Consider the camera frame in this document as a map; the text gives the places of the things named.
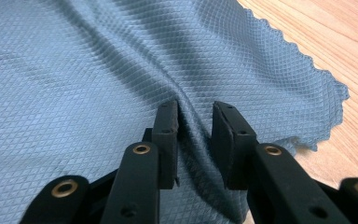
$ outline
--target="wooden table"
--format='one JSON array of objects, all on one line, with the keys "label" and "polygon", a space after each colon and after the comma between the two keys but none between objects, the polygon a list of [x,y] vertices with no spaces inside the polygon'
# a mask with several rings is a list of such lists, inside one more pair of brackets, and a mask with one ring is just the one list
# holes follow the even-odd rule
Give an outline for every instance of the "wooden table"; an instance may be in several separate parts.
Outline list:
[{"label": "wooden table", "polygon": [[343,123],[317,152],[300,150],[296,159],[311,177],[334,188],[358,176],[358,0],[238,1],[349,87]]}]

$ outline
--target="microfiber cloth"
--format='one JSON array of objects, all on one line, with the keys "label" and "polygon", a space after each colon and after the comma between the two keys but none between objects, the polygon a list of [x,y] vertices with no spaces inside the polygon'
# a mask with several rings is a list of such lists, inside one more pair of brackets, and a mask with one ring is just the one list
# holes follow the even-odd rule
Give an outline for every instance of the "microfiber cloth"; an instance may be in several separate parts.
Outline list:
[{"label": "microfiber cloth", "polygon": [[0,223],[16,223],[62,175],[117,169],[180,107],[180,187],[161,223],[241,223],[245,191],[224,189],[210,157],[213,102],[234,105],[293,154],[342,121],[348,90],[235,0],[0,1]]}]

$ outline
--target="wooden surface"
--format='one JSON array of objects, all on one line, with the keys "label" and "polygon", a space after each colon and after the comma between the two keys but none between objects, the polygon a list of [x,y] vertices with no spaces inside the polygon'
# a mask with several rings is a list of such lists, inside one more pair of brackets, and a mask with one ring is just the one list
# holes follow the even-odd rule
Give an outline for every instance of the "wooden surface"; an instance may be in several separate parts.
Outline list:
[{"label": "wooden surface", "polygon": [[358,0],[238,1],[349,87],[343,123],[317,152],[301,150],[296,159],[311,177],[335,188],[358,176]]}]

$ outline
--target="blue cloth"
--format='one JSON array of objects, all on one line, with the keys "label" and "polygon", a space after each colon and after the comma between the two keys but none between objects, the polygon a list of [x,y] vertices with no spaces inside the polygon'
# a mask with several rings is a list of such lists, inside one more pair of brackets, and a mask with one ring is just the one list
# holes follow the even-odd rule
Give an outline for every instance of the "blue cloth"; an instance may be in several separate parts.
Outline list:
[{"label": "blue cloth", "polygon": [[213,101],[295,153],[342,121],[347,88],[235,0],[0,1],[0,223],[61,175],[89,181],[176,99],[181,187],[161,223],[242,222],[245,192],[209,156]]}]

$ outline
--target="pinched fabric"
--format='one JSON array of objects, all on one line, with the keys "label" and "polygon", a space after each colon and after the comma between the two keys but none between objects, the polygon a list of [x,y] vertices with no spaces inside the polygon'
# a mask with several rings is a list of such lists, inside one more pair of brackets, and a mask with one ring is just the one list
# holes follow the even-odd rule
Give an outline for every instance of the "pinched fabric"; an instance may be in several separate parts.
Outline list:
[{"label": "pinched fabric", "polygon": [[235,0],[0,1],[0,223],[17,223],[61,175],[90,182],[177,100],[181,186],[161,223],[240,223],[209,154],[212,105],[236,106],[295,153],[342,121],[346,86]]}]

